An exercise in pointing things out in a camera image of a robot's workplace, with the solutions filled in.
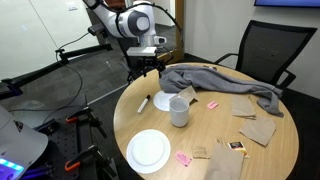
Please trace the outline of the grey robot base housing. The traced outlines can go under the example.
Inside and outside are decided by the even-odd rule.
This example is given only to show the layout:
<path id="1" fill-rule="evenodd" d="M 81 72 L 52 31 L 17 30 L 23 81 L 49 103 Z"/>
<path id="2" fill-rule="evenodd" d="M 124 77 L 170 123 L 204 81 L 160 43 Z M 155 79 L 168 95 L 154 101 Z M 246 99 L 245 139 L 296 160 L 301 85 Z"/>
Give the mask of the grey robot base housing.
<path id="1" fill-rule="evenodd" d="M 18 180 L 43 154 L 48 137 L 0 106 L 0 180 Z"/>

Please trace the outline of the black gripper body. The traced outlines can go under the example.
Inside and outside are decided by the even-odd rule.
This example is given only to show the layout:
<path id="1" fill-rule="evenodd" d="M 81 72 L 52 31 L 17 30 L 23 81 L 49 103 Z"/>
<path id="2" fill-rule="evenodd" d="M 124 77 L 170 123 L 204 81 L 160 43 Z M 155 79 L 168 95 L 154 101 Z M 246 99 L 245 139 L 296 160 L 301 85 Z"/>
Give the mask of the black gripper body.
<path id="1" fill-rule="evenodd" d="M 139 57 L 135 69 L 141 73 L 144 77 L 147 76 L 147 73 L 151 70 L 156 69 L 158 75 L 161 76 L 161 72 L 166 69 L 165 63 L 163 60 L 159 60 L 157 57 Z"/>

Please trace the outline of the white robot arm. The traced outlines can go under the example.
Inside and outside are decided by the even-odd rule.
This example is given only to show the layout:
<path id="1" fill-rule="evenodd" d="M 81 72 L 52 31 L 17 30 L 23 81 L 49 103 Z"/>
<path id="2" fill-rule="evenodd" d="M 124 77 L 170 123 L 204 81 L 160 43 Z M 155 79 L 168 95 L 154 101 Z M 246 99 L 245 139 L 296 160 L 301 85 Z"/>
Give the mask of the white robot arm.
<path id="1" fill-rule="evenodd" d="M 136 57 L 139 71 L 146 75 L 148 69 L 157 69 L 161 73 L 165 64 L 157 58 L 157 45 L 163 45 L 167 39 L 158 36 L 155 28 L 153 8 L 155 4 L 145 0 L 135 1 L 126 9 L 113 10 L 103 0 L 83 0 L 98 17 L 104 29 L 117 38 L 135 38 L 139 45 L 129 47 L 125 54 Z"/>

